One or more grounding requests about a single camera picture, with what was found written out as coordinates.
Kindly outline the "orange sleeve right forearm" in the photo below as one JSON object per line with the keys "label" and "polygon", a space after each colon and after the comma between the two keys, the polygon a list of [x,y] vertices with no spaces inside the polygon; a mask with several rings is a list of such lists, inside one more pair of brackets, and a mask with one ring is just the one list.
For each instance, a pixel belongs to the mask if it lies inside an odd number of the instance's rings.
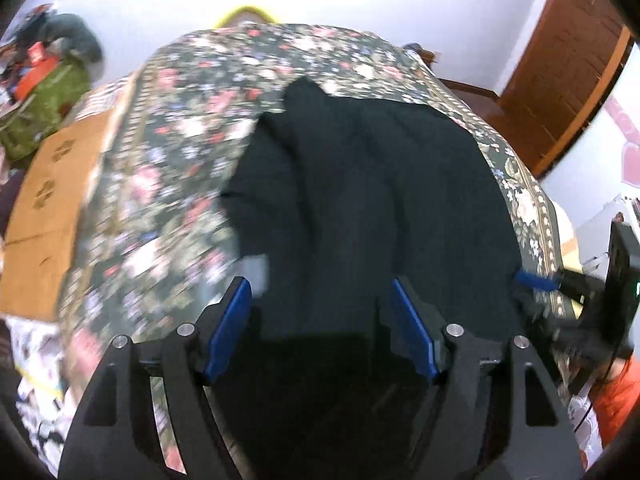
{"label": "orange sleeve right forearm", "polygon": [[617,359],[608,374],[591,387],[589,399],[596,412],[602,446],[606,448],[639,401],[639,361]]}

